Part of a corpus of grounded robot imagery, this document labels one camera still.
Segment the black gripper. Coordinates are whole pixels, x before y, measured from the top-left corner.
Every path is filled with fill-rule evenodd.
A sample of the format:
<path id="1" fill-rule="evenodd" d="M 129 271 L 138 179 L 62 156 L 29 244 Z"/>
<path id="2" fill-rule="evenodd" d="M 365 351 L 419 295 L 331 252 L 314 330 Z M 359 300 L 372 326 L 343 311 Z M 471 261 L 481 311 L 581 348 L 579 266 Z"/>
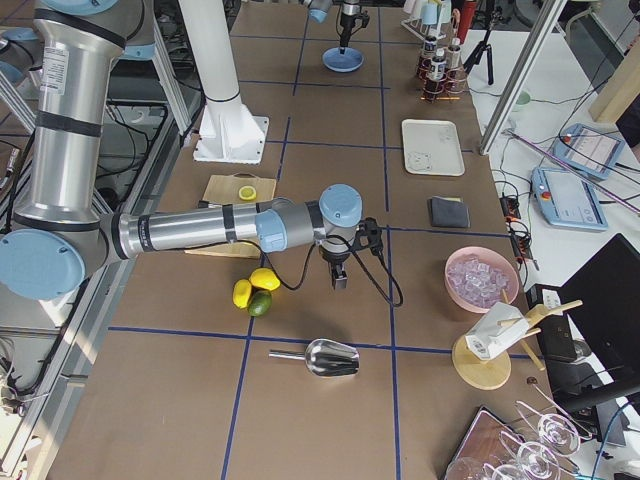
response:
<path id="1" fill-rule="evenodd" d="M 343 0 L 339 13 L 339 25 L 342 28 L 339 36 L 339 53 L 344 54 L 345 48 L 349 46 L 351 30 L 360 23 L 361 28 L 366 28 L 370 17 L 366 10 L 362 8 L 359 0 Z"/>
<path id="2" fill-rule="evenodd" d="M 323 240 L 320 254 L 328 264 L 332 288 L 345 289 L 348 281 L 345 262 L 351 255 L 350 245 L 340 239 Z"/>

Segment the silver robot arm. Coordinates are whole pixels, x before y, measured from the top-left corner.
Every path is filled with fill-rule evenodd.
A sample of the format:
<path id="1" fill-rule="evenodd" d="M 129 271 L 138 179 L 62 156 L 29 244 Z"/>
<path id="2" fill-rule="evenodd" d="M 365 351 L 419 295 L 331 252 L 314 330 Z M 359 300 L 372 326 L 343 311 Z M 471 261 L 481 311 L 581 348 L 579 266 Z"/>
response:
<path id="1" fill-rule="evenodd" d="M 333 5 L 330 0 L 303 0 L 299 4 L 304 5 L 308 10 L 308 17 L 316 23 L 322 23 Z M 337 32 L 339 35 L 340 54 L 344 54 L 349 47 L 351 37 L 356 31 L 368 26 L 370 17 L 367 11 L 363 10 L 358 0 L 344 0 L 341 3 L 337 15 Z"/>
<path id="2" fill-rule="evenodd" d="M 183 213 L 100 215 L 92 208 L 111 69 L 123 55 L 154 50 L 149 1 L 40 1 L 44 38 L 31 183 L 1 240 L 1 281 L 29 299 L 76 290 L 101 267 L 144 252 L 256 240 L 264 252 L 317 244 L 338 252 L 352 237 L 362 199 L 328 187 L 316 201 L 276 199 Z"/>

